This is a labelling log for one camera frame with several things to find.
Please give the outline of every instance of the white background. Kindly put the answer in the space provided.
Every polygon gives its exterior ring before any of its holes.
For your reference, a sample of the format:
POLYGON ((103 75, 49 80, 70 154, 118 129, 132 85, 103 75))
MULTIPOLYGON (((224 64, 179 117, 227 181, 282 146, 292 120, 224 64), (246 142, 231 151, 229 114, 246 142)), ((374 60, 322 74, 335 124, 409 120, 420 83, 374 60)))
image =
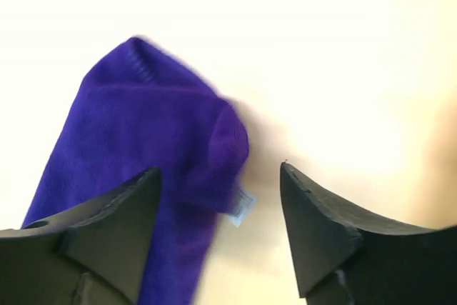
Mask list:
POLYGON ((233 99, 257 207, 226 220, 196 303, 298 300, 288 159, 396 219, 457 222, 455 0, 0 0, 0 227, 19 227, 84 74, 141 34, 233 99))

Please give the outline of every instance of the purple fabric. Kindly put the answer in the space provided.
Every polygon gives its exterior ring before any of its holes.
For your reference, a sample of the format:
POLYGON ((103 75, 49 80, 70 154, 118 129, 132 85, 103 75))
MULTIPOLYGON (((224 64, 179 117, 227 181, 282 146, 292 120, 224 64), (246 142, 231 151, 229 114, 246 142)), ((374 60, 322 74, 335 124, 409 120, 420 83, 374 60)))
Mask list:
POLYGON ((138 304, 189 304, 216 214, 229 210, 247 156, 230 104, 134 37, 82 81, 24 226, 160 166, 163 194, 138 304))

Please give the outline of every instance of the white tag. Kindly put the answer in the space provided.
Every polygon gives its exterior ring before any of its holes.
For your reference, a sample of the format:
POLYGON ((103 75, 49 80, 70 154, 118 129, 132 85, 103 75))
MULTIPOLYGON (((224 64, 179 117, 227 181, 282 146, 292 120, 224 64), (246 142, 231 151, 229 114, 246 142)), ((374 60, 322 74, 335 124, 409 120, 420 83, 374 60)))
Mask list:
POLYGON ((257 197, 242 189, 238 184, 235 185, 235 197, 233 199, 233 208, 228 218, 237 228, 241 225, 248 213, 256 205, 257 197))

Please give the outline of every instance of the fabric label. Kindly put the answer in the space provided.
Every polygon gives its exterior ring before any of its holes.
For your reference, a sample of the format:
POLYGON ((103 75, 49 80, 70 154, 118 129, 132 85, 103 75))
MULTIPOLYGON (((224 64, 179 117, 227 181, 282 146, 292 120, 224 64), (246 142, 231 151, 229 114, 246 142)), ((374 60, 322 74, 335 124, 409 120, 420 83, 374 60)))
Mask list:
POLYGON ((247 192, 239 184, 235 185, 235 196, 233 198, 233 206, 228 218, 237 228, 241 225, 248 213, 256 205, 257 197, 247 192))

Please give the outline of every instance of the white wall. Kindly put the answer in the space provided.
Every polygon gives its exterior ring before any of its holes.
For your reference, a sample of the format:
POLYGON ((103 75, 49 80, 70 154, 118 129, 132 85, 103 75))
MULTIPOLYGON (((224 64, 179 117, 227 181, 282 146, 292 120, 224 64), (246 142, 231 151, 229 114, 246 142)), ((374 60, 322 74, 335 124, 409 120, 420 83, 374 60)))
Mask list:
POLYGON ((372 211, 457 222, 456 22, 455 0, 0 0, 0 227, 20 225, 84 74, 143 34, 251 135, 258 206, 222 223, 198 303, 302 304, 281 161, 372 211))

